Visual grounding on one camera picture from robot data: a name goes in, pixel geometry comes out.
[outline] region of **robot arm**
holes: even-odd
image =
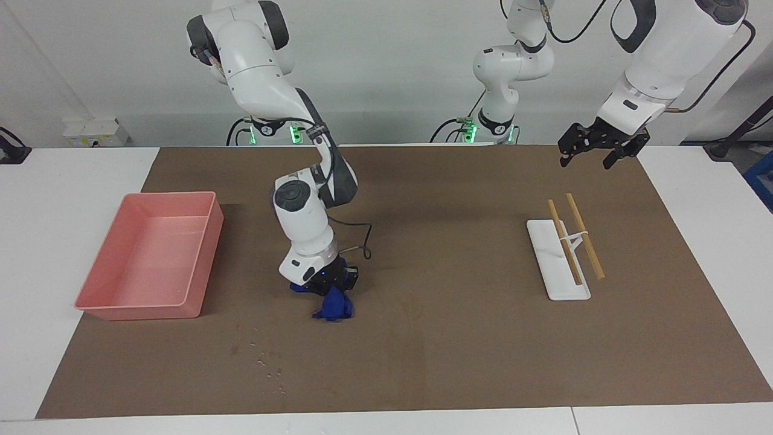
[[[547,0],[549,6],[553,0]],[[507,29],[516,43],[487,48],[475,56],[473,72],[485,86],[478,122],[495,142],[504,142],[509,134],[518,105],[516,81],[536,80],[553,69],[553,50],[547,45],[547,27],[540,0],[514,0]]]
[[[228,86],[254,125],[308,125],[305,131],[322,161],[274,182],[274,210],[291,240],[279,272],[314,293],[340,288],[347,271],[325,209],[349,203],[357,179],[312,101],[284,77],[292,62],[282,50],[289,35],[279,6],[265,0],[214,0],[211,13],[190,20],[188,36],[191,54]]]
[[[631,0],[637,24],[616,40],[633,53],[589,127],[572,124],[558,141],[561,166],[581,152],[612,149],[604,167],[636,156],[649,140],[647,124],[660,116],[738,31],[746,0]]]

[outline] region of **power outlet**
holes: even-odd
[[[126,129],[112,119],[91,119],[88,121],[68,121],[62,134],[67,142],[77,147],[126,146],[129,134]]]

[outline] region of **plastic tray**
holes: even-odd
[[[197,317],[222,226],[214,192],[126,195],[75,307],[105,320]]]

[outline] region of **brown paper surface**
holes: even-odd
[[[162,149],[143,191],[214,190],[225,224],[202,315],[84,315],[39,418],[759,402],[773,393],[636,160],[561,169],[555,147],[344,148],[372,221],[355,316],[277,272],[274,179],[314,149]],[[572,192],[607,279],[551,302],[526,231],[573,231]],[[363,228],[332,224],[340,246]]]

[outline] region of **robot cable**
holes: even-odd
[[[714,76],[714,79],[706,86],[706,89],[703,90],[703,92],[698,96],[698,98],[688,107],[685,109],[679,109],[679,108],[667,108],[666,113],[686,113],[688,111],[691,111],[695,108],[695,106],[700,103],[701,100],[703,100],[703,97],[706,96],[706,94],[709,93],[709,90],[712,86],[717,82],[717,80],[722,77],[722,74],[724,74],[725,70],[730,67],[730,65],[741,55],[743,52],[751,45],[751,42],[754,41],[754,37],[757,35],[757,30],[754,28],[754,26],[747,20],[744,20],[741,22],[744,26],[746,26],[749,29],[749,39],[747,39],[746,43],[735,53],[733,57],[730,58],[730,60],[727,61],[726,64],[724,64],[724,67],[717,73],[716,76]]]

